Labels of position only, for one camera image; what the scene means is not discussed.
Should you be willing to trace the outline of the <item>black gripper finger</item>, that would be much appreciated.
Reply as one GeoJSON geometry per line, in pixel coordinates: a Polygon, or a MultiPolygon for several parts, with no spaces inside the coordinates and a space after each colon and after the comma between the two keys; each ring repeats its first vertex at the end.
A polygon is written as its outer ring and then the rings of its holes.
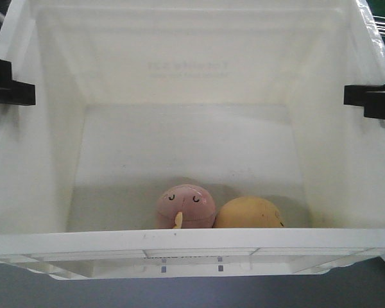
{"type": "Polygon", "coordinates": [[[13,80],[12,63],[0,59],[0,104],[35,106],[35,86],[13,80]]]}
{"type": "Polygon", "coordinates": [[[364,117],[385,120],[385,84],[345,85],[343,104],[363,107],[364,117]]]}

